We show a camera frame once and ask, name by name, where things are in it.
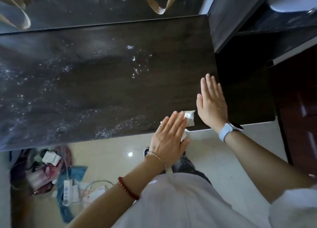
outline bracelet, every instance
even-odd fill
[[[153,154],[154,156],[156,156],[156,158],[158,158],[163,164],[164,164],[164,162],[156,155],[156,154],[154,154],[153,152],[151,152],[151,151],[149,151],[148,153],[151,153],[151,154]]]
[[[134,200],[139,200],[140,197],[133,194],[129,189],[128,187],[126,187],[126,185],[124,184],[124,182],[122,181],[122,177],[119,177],[118,178],[118,181],[119,181],[119,184],[121,185],[121,187],[125,190],[125,192],[131,197],[133,198]]]

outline forearm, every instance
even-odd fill
[[[164,169],[164,165],[154,156],[147,156],[123,178],[130,191],[140,196],[147,184]],[[111,227],[134,200],[116,183],[101,197],[89,205],[68,228],[108,228]]]
[[[307,188],[314,181],[241,132],[229,133],[225,142],[238,158],[254,185],[272,203],[285,190]]]

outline tile floor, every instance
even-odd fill
[[[245,133],[284,160],[284,151],[277,121],[244,126]],[[143,151],[149,146],[152,134],[112,138],[70,144],[74,164],[88,166],[84,182],[109,180],[116,182],[143,159]],[[195,131],[188,134],[192,143],[186,153],[196,166],[205,173],[215,189],[240,212],[261,228],[270,227],[267,220],[268,202],[255,188],[238,160],[221,142],[213,130]],[[34,197],[34,228],[64,227],[59,209],[50,194]]]

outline blue cloth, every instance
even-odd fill
[[[73,166],[68,168],[68,175],[69,179],[75,179],[78,182],[82,181],[86,173],[87,167],[86,166]],[[61,217],[64,223],[69,223],[74,219],[74,215],[70,211],[68,206],[63,205],[63,194],[64,194],[64,180],[67,180],[67,173],[66,170],[61,173],[57,179],[57,202],[60,209]]]

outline left hand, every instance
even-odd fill
[[[190,141],[185,138],[180,142],[187,126],[187,118],[184,118],[184,115],[183,111],[179,114],[174,111],[170,118],[165,117],[152,137],[149,151],[156,154],[166,167],[179,160]]]

